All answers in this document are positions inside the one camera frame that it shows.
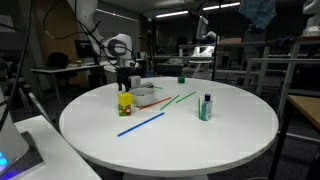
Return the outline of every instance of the label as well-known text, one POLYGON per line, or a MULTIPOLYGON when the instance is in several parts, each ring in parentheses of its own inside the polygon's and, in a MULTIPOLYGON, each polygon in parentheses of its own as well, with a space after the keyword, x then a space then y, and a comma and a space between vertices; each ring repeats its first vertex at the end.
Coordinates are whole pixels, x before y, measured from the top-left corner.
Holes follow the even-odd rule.
POLYGON ((207 108, 206 108, 206 120, 210 120, 212 117, 212 103, 209 102, 207 103, 207 108))

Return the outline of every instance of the chair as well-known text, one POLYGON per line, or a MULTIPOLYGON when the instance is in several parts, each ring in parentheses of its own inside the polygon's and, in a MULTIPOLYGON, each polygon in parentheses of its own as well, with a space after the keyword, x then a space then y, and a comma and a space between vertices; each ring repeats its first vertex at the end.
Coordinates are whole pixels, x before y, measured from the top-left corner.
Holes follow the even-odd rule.
MULTIPOLYGON (((66 54, 61 52, 54 52, 49 55, 47 67, 64 69, 69 64, 69 58, 66 54)), ((70 86, 69 78, 77 76, 78 73, 76 71, 70 72, 61 72, 55 75, 57 81, 65 80, 66 86, 70 86)))

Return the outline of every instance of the small bottle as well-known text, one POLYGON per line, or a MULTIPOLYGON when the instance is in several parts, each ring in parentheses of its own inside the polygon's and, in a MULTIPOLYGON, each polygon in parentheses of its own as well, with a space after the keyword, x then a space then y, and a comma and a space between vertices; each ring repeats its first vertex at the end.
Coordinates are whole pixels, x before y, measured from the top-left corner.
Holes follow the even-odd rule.
POLYGON ((204 96, 204 101, 202 102, 202 106, 201 106, 201 120, 208 121, 211 119, 211 116, 212 116, 211 95, 206 94, 204 96))

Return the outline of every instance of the round white table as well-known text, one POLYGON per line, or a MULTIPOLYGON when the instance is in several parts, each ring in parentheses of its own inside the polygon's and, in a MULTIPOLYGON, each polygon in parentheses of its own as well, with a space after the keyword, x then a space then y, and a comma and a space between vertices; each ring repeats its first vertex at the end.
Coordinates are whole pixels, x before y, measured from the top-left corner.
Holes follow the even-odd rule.
POLYGON ((265 152, 275 139, 279 126, 275 112, 249 92, 199 79, 186 79, 185 84, 168 77, 142 79, 144 82, 163 88, 155 89, 155 101, 196 94, 163 111, 160 108, 168 101, 119 117, 118 86, 106 85, 83 94, 64 109, 62 135, 81 156, 98 165, 127 174, 174 179, 206 179, 199 175, 240 166, 265 152), (213 118, 201 121, 198 98, 206 93, 212 95, 213 118), (117 136, 161 112, 165 114, 117 136))

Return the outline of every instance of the table leg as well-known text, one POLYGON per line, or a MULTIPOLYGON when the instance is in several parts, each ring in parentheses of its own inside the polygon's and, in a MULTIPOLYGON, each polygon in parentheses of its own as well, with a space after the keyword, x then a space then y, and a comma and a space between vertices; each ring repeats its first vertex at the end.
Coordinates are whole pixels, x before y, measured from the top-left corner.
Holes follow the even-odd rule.
POLYGON ((281 96, 280 96, 279 107, 278 107, 278 111, 277 111, 277 114, 278 114, 278 116, 280 118, 282 117, 282 114, 283 114, 283 109, 284 109, 284 106, 285 106, 285 103, 286 103, 286 99, 287 99, 287 96, 288 96, 288 92, 289 92, 291 80, 292 80, 292 77, 293 77, 294 69, 295 69, 295 63, 290 63, 288 65, 286 77, 285 77, 285 80, 284 80, 284 83, 283 83, 283 88, 282 88, 282 92, 281 92, 281 96))
POLYGON ((62 104, 61 98, 60 98, 60 92, 59 92, 59 87, 58 87, 57 78, 56 78, 53 74, 51 74, 51 81, 52 81, 52 83, 53 83, 53 87, 54 87, 54 91, 55 91, 55 93, 56 93, 56 97, 57 97, 57 99, 58 99, 58 103, 59 103, 59 104, 62 104))
MULTIPOLYGON (((270 47, 266 46, 263 51, 263 58, 268 58, 269 52, 270 52, 270 47)), ((263 86, 264 77, 266 75, 267 66, 268 66, 268 63, 261 63, 261 70, 259 73, 258 87, 256 92, 258 95, 260 95, 262 91, 262 86, 263 86)))
POLYGON ((276 152, 274 154, 272 165, 271 165, 271 170, 269 173, 269 180, 274 180, 274 177, 276 175, 278 163, 280 160, 280 156, 281 156, 281 152, 282 152, 282 148, 283 148, 283 144, 284 144, 284 140, 286 138, 286 134, 287 134, 288 127, 290 124, 291 116, 293 114, 293 106, 289 101, 287 101, 285 112, 286 112, 286 114, 285 114, 285 117, 283 120, 283 124, 281 127, 281 131, 280 131, 280 135, 279 135, 279 139, 278 139, 278 143, 277 143, 276 152))
POLYGON ((191 177, 151 177, 125 173, 123 176, 123 180, 208 180, 208 176, 200 175, 191 177))
POLYGON ((44 95, 43 95, 43 91, 41 88, 41 84, 40 84, 40 78, 38 74, 35 74, 36 76, 36 82, 37 82, 37 86, 38 86, 38 91, 39 91, 39 95, 40 95, 40 101, 43 103, 44 102, 44 95))
MULTIPOLYGON (((300 43, 298 43, 298 42, 295 43, 295 45, 293 46, 292 53, 291 53, 291 59, 298 57, 298 54, 300 51, 300 46, 301 46, 300 43)), ((284 104, 285 104, 287 96, 288 96, 288 91, 289 91, 292 77, 294 74, 294 69, 295 69, 295 63, 289 63, 286 77, 285 77, 283 87, 282 87, 279 107, 277 110, 277 114, 279 117, 282 117, 282 114, 283 114, 284 104)))
POLYGON ((223 56, 221 57, 221 54, 220 55, 217 55, 216 58, 213 59, 213 64, 212 64, 212 78, 211 80, 212 81, 215 81, 216 80, 216 72, 217 72, 217 69, 218 69, 218 59, 221 58, 221 61, 223 59, 223 56))
POLYGON ((247 89, 249 86, 251 66, 252 66, 252 61, 251 61, 251 59, 248 59, 246 76, 244 79, 244 89, 247 89))
POLYGON ((182 57, 182 56, 183 56, 183 49, 179 48, 179 57, 182 57))

